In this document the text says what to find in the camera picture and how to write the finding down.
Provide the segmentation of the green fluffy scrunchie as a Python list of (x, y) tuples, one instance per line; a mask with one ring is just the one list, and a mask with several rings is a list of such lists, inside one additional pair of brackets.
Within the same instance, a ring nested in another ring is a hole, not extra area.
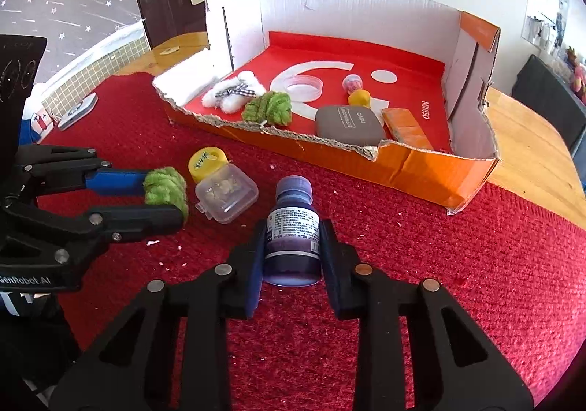
[(290, 96), (282, 92), (267, 92), (247, 103), (241, 118), (250, 123), (288, 127), (292, 122)]
[(187, 183), (174, 167), (166, 166), (148, 172), (143, 189), (147, 205), (175, 206), (182, 212), (184, 221), (188, 220)]

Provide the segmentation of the yellow capped small jar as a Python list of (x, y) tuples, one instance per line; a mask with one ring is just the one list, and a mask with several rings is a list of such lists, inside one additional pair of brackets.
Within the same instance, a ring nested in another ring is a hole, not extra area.
[(188, 170), (196, 184), (229, 163), (226, 154), (218, 147), (209, 146), (198, 150), (188, 162)]

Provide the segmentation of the white power bank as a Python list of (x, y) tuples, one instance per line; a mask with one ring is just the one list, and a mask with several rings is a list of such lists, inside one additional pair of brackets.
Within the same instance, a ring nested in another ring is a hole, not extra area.
[(81, 120), (83, 117), (88, 115), (95, 107), (97, 101), (97, 93), (91, 93), (88, 96), (86, 96), (78, 104), (70, 108), (70, 110), (60, 118), (60, 122), (58, 123), (58, 129), (60, 131), (64, 131), (76, 122), (78, 122), (79, 120)]

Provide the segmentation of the clear round plastic dish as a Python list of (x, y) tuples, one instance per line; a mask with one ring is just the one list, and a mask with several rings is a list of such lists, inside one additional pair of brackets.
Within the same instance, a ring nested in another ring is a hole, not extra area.
[(292, 102), (311, 103), (318, 100), (323, 92), (324, 83), (318, 77), (299, 74), (283, 81), (283, 90)]

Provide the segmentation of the clear square plastic case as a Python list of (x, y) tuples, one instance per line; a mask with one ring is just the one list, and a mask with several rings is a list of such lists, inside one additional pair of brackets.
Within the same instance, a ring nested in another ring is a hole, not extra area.
[(223, 165), (196, 187), (196, 208), (208, 219), (231, 223), (258, 199), (258, 187), (240, 168)]

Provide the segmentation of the white fluffy star hair clip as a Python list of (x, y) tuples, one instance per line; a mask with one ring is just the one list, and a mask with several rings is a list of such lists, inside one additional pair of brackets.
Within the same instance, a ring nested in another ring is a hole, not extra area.
[(223, 113), (237, 113), (266, 92), (267, 89), (251, 71), (242, 71), (212, 86), (202, 97), (202, 105), (207, 109), (220, 109)]

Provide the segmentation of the purple bottle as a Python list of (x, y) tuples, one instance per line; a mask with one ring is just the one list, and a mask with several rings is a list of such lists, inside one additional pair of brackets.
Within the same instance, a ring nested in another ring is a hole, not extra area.
[(303, 176), (283, 177), (266, 221), (263, 279), (279, 287), (307, 287), (321, 277), (320, 216), (312, 185)]

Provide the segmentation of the orange soap bar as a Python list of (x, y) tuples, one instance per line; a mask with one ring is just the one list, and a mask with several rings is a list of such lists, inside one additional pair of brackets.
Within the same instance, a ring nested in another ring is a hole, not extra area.
[(431, 142), (410, 110), (387, 108), (383, 109), (381, 113), (388, 131), (397, 141), (419, 149), (433, 149)]

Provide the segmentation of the orange cardboard box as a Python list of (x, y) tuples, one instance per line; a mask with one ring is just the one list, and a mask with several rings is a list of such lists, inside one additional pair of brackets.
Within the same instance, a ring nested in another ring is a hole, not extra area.
[(205, 0), (208, 46), (153, 85), (173, 120), (452, 213), (500, 161), (497, 26), (428, 0)]

